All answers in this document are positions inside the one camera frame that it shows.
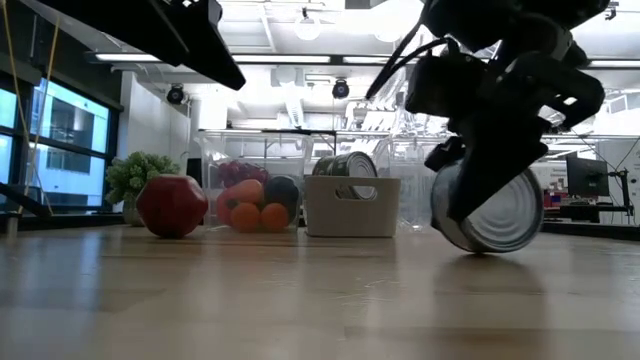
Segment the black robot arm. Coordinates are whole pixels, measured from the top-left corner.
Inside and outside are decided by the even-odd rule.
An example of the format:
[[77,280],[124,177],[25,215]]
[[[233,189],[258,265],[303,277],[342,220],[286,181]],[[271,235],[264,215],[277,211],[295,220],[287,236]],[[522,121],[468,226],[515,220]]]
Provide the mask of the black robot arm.
[[[419,53],[446,43],[440,56],[423,56],[413,71],[405,108],[449,118],[456,133],[425,165],[434,171],[463,159],[450,194],[448,217],[460,222],[547,152],[540,142],[552,124],[544,106],[565,116],[561,128],[594,115],[604,101],[600,82],[578,70],[588,63],[570,30],[604,11],[607,0],[427,0],[416,28],[372,85],[375,95],[398,65],[420,25],[440,37]],[[485,63],[460,52],[455,41],[477,51],[500,41]],[[410,56],[401,61],[406,63]],[[504,152],[508,162],[495,161]]]

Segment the grapes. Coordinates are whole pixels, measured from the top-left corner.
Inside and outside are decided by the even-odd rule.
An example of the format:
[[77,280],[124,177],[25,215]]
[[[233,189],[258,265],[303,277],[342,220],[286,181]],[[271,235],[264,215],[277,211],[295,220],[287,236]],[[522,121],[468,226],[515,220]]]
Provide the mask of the grapes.
[[218,178],[227,189],[249,179],[258,180],[264,185],[269,180],[269,172],[260,166],[234,160],[218,166]]

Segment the white ceiling beam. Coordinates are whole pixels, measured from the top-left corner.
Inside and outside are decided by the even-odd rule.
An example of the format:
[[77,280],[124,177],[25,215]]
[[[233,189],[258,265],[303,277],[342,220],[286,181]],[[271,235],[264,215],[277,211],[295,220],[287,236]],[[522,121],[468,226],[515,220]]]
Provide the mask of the white ceiling beam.
[[260,11],[260,21],[262,22],[262,26],[264,26],[264,33],[267,35],[267,41],[269,41],[271,52],[278,52],[278,50],[276,49],[276,43],[273,41],[273,34],[271,33],[271,28],[269,27],[269,20],[267,19],[267,12],[264,9],[264,4],[259,4],[258,9]]

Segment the wooden table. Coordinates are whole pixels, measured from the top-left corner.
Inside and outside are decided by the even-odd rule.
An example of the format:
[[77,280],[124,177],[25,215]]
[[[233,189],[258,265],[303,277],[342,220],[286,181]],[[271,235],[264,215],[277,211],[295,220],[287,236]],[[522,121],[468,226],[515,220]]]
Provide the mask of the wooden table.
[[640,245],[125,227],[0,244],[0,359],[638,359]]

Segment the glass wall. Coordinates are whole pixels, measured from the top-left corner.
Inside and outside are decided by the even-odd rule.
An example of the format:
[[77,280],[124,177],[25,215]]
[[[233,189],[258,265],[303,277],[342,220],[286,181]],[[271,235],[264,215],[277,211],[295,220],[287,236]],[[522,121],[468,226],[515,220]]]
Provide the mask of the glass wall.
[[49,84],[43,102],[45,85],[43,80],[34,91],[31,133],[104,153],[109,109],[55,83]]
[[15,94],[0,89],[0,126],[15,125],[18,98]]
[[9,181],[9,170],[11,169],[11,146],[13,139],[9,136],[0,135],[0,182]]
[[[35,164],[52,206],[102,205],[105,159],[38,144]],[[35,174],[31,186],[40,187]]]
[[[44,205],[46,195],[54,214],[102,208],[105,167],[111,161],[109,108],[60,84],[50,82],[47,87],[42,80],[21,94],[29,129],[25,137],[18,98],[11,85],[2,86],[0,182],[20,192],[29,184],[30,196]],[[15,210],[16,204],[6,204],[0,196],[0,211]]]
[[[35,159],[42,190],[52,206],[101,206],[109,109],[51,82],[34,89],[29,161]],[[31,186],[40,187],[35,174]]]

